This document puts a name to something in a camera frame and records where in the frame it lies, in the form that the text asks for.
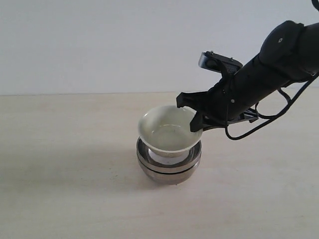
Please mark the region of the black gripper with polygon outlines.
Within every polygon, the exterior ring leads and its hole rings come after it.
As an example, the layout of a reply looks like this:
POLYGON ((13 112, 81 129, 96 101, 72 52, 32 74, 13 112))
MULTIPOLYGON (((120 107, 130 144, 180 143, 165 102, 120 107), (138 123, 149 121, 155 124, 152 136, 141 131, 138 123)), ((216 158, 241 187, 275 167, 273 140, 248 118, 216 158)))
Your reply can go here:
POLYGON ((236 73, 221 74, 222 79, 208 91, 181 92, 176 97, 177 108, 196 111, 189 124, 191 132, 224 127, 227 121, 243 119, 248 109, 290 80, 288 75, 263 64, 258 54, 236 73))

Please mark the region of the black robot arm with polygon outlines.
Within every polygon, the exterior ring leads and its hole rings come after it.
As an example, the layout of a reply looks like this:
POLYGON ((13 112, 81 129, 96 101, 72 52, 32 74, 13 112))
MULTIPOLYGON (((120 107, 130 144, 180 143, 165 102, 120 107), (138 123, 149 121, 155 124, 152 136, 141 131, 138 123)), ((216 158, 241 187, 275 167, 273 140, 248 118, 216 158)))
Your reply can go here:
POLYGON ((248 109, 274 91, 310 80, 319 72, 319 25, 283 22, 245 65, 212 51, 203 52, 198 64, 222 78, 208 91, 177 96, 177 107, 196 111, 191 132, 242 120, 248 109))

